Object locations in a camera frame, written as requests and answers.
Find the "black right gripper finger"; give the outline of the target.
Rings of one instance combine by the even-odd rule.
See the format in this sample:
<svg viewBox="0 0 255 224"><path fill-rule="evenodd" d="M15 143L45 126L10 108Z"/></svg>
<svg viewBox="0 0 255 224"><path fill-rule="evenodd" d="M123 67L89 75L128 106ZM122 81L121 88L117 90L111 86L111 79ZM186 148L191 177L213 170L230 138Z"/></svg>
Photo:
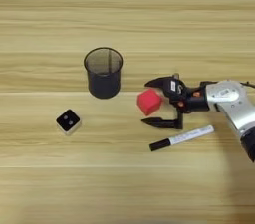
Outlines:
<svg viewBox="0 0 255 224"><path fill-rule="evenodd" d="M177 109L176 119L163 119L161 117L149 117L142 120L143 123L156 128L183 129L183 113Z"/></svg>
<svg viewBox="0 0 255 224"><path fill-rule="evenodd" d="M165 77L156 78L148 81L145 86L149 88L163 89Z"/></svg>

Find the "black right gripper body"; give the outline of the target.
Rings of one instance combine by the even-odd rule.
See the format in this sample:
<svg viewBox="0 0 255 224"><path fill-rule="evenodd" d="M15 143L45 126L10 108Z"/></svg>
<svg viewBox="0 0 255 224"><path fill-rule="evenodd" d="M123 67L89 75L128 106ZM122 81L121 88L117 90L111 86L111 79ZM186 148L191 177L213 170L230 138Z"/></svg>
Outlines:
<svg viewBox="0 0 255 224"><path fill-rule="evenodd" d="M198 87L188 87L179 78L179 74L174 74L176 91L171 98L171 103L182 113L208 112L209 106L206 96L206 84L201 83Z"/></svg>

